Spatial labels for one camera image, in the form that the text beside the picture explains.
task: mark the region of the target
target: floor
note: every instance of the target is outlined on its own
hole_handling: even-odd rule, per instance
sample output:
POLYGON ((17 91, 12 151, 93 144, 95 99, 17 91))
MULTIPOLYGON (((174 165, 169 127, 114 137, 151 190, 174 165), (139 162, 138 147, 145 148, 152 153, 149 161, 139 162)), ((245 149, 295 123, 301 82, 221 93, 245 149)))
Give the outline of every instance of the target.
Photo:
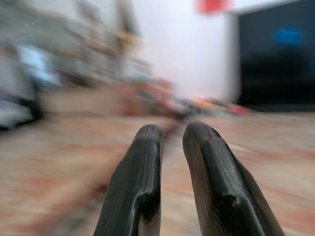
MULTIPOLYGON (((146 122, 159 123, 161 125, 166 125, 170 122, 167 119, 159 120, 155 118, 140 120, 121 120, 116 123, 117 120, 113 119, 112 123, 110 123, 111 125, 106 125, 103 129, 95 129, 102 123, 97 119, 82 119, 78 122, 63 119, 60 121, 63 124, 62 126, 60 126, 60 122, 56 127, 53 126, 51 128, 50 126, 51 131, 56 132, 56 135, 47 136, 47 133, 41 129, 37 130, 33 135, 36 137, 36 143, 33 146, 33 142, 28 140, 30 136, 28 136, 27 131, 25 131, 25 138, 17 139, 15 143, 10 144, 6 140, 5 145, 1 144, 0 148, 1 150, 4 149, 5 152, 4 156, 1 157, 2 163, 0 165, 0 175, 2 175, 0 177, 0 228, 3 229, 3 225, 6 226, 6 231, 2 231, 1 235, 17 235, 13 233, 14 230, 21 230, 21 228, 16 228, 16 224, 8 224, 8 222, 18 222, 20 225, 27 225, 30 220, 29 217, 26 217, 26 212, 35 211, 35 215, 38 216, 45 214, 45 211, 49 210, 44 207, 40 208, 40 206, 47 205, 34 200, 21 204, 25 196, 49 195, 51 193, 39 192, 39 189, 45 188, 47 183, 58 185, 58 181, 51 183, 49 178, 41 181, 28 179, 27 182, 36 183, 37 187, 32 188, 29 185, 26 185, 28 186, 27 189, 18 188, 18 186, 16 188, 10 187, 11 198, 8 197, 5 191, 8 191, 8 186, 11 186, 11 183, 16 182, 16 173, 12 170, 18 171, 20 166, 23 167, 22 157, 25 155, 25 151, 32 153, 38 147, 45 149, 43 153, 38 153, 35 156, 29 155, 29 158, 32 160, 31 163, 33 163, 33 167, 29 170, 31 172, 41 173, 43 176, 48 177, 54 175, 54 173, 50 173, 47 171, 48 169, 45 169, 45 165, 36 166, 37 158, 45 154, 47 165, 50 166, 54 163, 57 170, 62 163, 64 170, 67 170, 67 174, 64 176, 61 174, 58 176, 70 180, 73 180, 74 177, 88 179, 82 173, 85 169, 93 170, 89 166, 91 160, 93 160, 92 163, 99 163, 100 161, 101 163, 104 162, 102 164, 107 165, 106 161, 103 160, 104 156, 110 156, 111 153, 115 152, 117 152, 117 156, 121 156, 120 152, 126 151, 124 148, 131 142, 137 126, 141 126, 146 122), (62 140, 57 135, 58 133, 63 133, 64 138, 62 140), (24 151, 14 149, 17 145, 24 145, 26 142, 29 144, 25 145, 27 148, 24 151), (56 146, 56 143, 60 142, 65 144, 65 149, 56 149, 60 147, 56 146), (71 154, 74 150, 76 153, 75 159, 80 160, 80 165, 76 166, 76 168, 73 168, 76 162, 71 161, 74 160, 73 154, 71 154), (10 162, 9 160, 12 158, 15 158, 17 161, 10 162), (15 214, 7 215, 10 213, 8 209, 11 209, 9 206, 15 203, 19 203, 18 207, 14 208, 15 214)), ((248 117, 200 116, 193 117, 191 120, 203 121, 219 131, 236 157, 256 179, 287 236, 314 235, 315 114, 253 114, 248 117)), ((182 135, 185 126, 186 124, 183 124, 177 129, 167 140, 164 147, 161 236, 201 235, 189 169, 182 147, 182 135)), ((85 186, 90 186, 92 181, 95 183, 95 179, 90 179, 89 181, 90 184, 85 186)), ((78 187, 82 186, 81 184, 82 182, 77 182, 78 187)), ((93 200, 88 201, 88 204, 85 204, 84 207, 77 207, 77 210, 72 213, 70 218, 59 222, 60 226, 46 235, 92 236, 102 205, 104 196, 102 193, 104 191, 100 191, 100 194, 95 195, 93 200)), ((56 201, 58 194, 51 196, 54 196, 54 201, 56 201)), ((51 200, 49 197, 41 197, 40 199, 45 201, 51 200)))
MULTIPOLYGON (((315 232, 315 114, 194 117, 218 130, 251 171, 286 236, 315 232)), ((182 148, 185 125, 167 141, 162 169, 161 236, 200 236, 189 169, 182 148)), ((76 236, 92 236, 101 199, 76 236)))

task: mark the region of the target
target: red sign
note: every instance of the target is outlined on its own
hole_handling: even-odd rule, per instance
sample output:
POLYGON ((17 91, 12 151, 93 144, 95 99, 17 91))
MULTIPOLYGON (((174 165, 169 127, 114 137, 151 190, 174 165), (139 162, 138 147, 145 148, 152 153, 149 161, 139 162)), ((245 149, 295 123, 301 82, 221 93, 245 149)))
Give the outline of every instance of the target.
POLYGON ((197 10, 200 13, 212 13, 226 10, 227 0, 197 0, 197 10))

